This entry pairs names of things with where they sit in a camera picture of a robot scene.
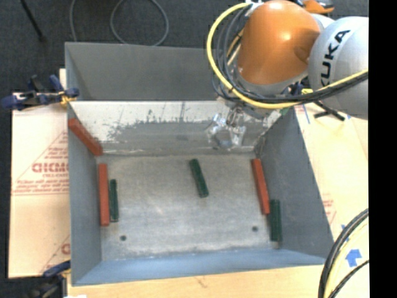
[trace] orange object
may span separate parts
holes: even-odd
[[[320,34],[314,17],[287,0],[271,0],[249,17],[238,55],[238,71],[249,83],[271,85],[304,73]]]
[[[323,8],[316,0],[304,0],[303,4],[305,5],[305,10],[310,13],[323,14],[330,13],[334,10],[333,7],[329,7],[327,9]]]
[[[105,163],[98,164],[98,183],[100,226],[108,226],[110,223],[109,184],[107,180],[107,164]]]
[[[252,159],[251,165],[262,214],[270,214],[270,200],[267,192],[265,176],[263,174],[262,163],[260,159]]]
[[[84,128],[82,124],[76,118],[70,118],[68,120],[69,129],[80,139],[83,144],[91,151],[95,156],[101,156],[104,153],[104,149],[100,143]]]

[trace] red wooden stick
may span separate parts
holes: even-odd
[[[105,163],[98,164],[98,179],[100,226],[108,226],[110,223],[109,184],[107,179],[107,165]]]
[[[101,156],[104,150],[100,143],[84,128],[76,118],[68,120],[69,129],[85,144],[85,146],[95,156]]]
[[[256,191],[258,193],[259,203],[262,214],[270,214],[270,200],[267,192],[265,176],[263,174],[262,163],[260,159],[251,160],[252,171],[254,173]]]

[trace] green block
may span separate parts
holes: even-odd
[[[209,195],[207,184],[204,180],[204,175],[201,171],[200,163],[197,159],[192,159],[189,161],[190,169],[192,170],[192,174],[194,177],[194,181],[196,182],[196,186],[198,189],[198,195],[200,197],[207,197]]]
[[[109,182],[109,210],[110,221],[118,222],[117,182],[114,179]]]
[[[281,242],[283,239],[281,228],[281,208],[280,200],[270,200],[270,240],[273,242]]]

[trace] blue arrow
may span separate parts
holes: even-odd
[[[357,258],[361,258],[360,250],[350,250],[349,254],[346,255],[347,262],[349,263],[349,267],[357,266],[357,262],[355,261]]]

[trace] clamp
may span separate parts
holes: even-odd
[[[66,297],[68,295],[68,287],[66,277],[63,273],[70,268],[71,263],[68,260],[46,270],[42,277],[48,281],[32,289],[28,294],[24,294],[23,298]]]
[[[45,89],[37,76],[33,75],[27,84],[27,92],[4,97],[1,105],[4,109],[18,111],[55,103],[66,107],[69,101],[76,100],[80,94],[78,88],[64,89],[55,75],[50,76],[50,84],[51,89]]]

